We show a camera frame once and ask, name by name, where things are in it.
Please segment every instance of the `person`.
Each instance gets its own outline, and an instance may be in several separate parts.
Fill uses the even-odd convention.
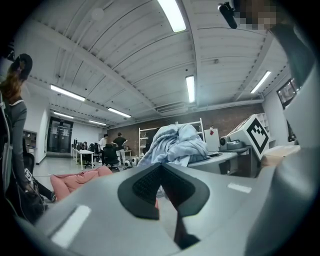
[[[27,107],[21,98],[21,87],[27,80],[33,61],[28,54],[20,54],[10,65],[5,80],[0,84],[3,101],[8,107],[12,126],[12,166],[19,186],[26,192],[34,193],[32,184],[25,175],[23,157],[23,133],[27,119]],[[41,185],[37,180],[38,192],[54,201],[55,194]]]
[[[87,144],[86,141],[83,143],[83,149],[84,149],[84,150],[88,150],[88,144]]]
[[[115,138],[111,143],[113,145],[115,145],[115,152],[116,155],[118,156],[118,161],[119,161],[119,166],[121,166],[121,158],[120,155],[122,157],[122,161],[123,164],[125,164],[126,161],[126,154],[125,154],[125,150],[124,150],[124,144],[127,142],[128,140],[122,137],[121,132],[118,132],[118,137]]]
[[[107,144],[107,138],[108,138],[108,134],[104,134],[103,135],[103,138],[100,139],[100,141],[98,142],[98,145],[100,147],[100,153],[102,154],[101,156],[101,161],[102,161],[102,165],[105,164],[105,152],[104,152],[104,147],[106,146]]]

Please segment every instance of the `white desk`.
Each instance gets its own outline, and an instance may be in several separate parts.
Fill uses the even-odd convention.
[[[80,164],[81,164],[81,170],[83,171],[83,163],[82,163],[82,155],[91,155],[91,166],[92,169],[94,168],[94,152],[89,150],[77,150],[72,148],[71,149],[71,156],[73,157],[73,160],[75,160],[76,164],[78,164],[78,154],[80,155]]]

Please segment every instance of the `glass door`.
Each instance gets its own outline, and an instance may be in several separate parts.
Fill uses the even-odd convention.
[[[73,125],[74,123],[71,121],[51,117],[47,136],[47,151],[70,153]]]

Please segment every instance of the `gray jacket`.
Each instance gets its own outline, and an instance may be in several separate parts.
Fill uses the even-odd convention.
[[[22,186],[28,183],[25,175],[23,156],[23,134],[27,119],[27,107],[23,100],[9,106],[11,108],[12,122],[12,163],[13,171]]]

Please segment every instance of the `hand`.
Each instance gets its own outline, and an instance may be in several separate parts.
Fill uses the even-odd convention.
[[[25,189],[27,192],[31,192],[31,193],[34,192],[33,188],[31,187],[31,185],[30,185],[29,183],[28,183],[27,185],[25,185],[24,189]]]

